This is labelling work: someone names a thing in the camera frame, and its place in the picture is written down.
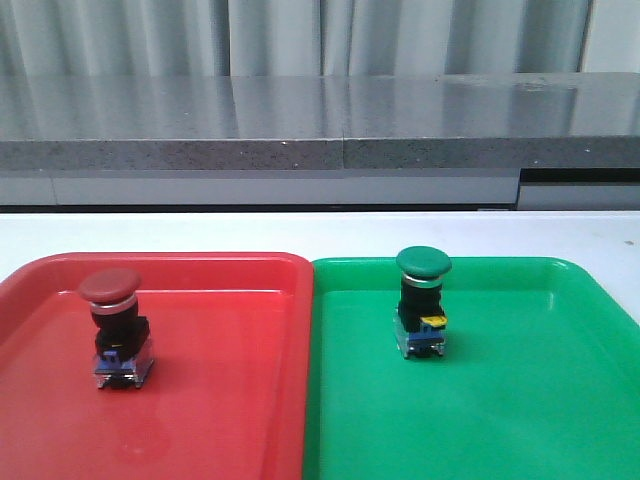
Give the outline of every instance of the green mushroom button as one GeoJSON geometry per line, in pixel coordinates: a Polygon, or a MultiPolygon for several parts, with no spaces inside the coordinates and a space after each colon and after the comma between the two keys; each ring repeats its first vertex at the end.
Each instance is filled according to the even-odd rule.
{"type": "Polygon", "coordinates": [[[396,257],[398,267],[414,278],[437,278],[451,270],[451,259],[433,247],[408,247],[396,257]]]}

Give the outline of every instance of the white table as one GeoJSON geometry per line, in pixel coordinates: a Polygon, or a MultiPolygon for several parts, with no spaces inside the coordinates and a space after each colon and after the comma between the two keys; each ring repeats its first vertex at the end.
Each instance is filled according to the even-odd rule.
{"type": "Polygon", "coordinates": [[[640,212],[159,213],[0,215],[0,279],[77,251],[280,251],[309,260],[552,256],[585,268],[640,323],[640,212]]]}

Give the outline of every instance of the button cap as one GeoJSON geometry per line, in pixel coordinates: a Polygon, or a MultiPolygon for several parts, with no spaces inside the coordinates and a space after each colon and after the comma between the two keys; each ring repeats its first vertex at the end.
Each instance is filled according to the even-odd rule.
{"type": "Polygon", "coordinates": [[[407,275],[415,278],[435,278],[451,270],[451,259],[433,247],[408,247],[396,257],[396,263],[407,275]]]}
{"type": "Polygon", "coordinates": [[[135,293],[142,283],[130,268],[108,268],[89,275],[78,287],[82,298],[93,303],[118,303],[135,293]]]}

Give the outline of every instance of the red tray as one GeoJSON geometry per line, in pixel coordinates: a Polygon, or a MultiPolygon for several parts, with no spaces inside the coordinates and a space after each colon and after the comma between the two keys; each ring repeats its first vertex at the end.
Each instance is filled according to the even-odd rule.
{"type": "Polygon", "coordinates": [[[281,253],[75,253],[0,284],[0,478],[293,479],[313,267],[281,253]],[[137,270],[156,363],[98,390],[88,274],[137,270]]]}

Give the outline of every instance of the white curtain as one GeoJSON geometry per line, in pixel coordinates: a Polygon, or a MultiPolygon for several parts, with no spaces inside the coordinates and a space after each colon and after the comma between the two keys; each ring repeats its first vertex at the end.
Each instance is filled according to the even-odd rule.
{"type": "Polygon", "coordinates": [[[637,71],[639,20],[639,0],[0,0],[0,74],[637,71]]]}

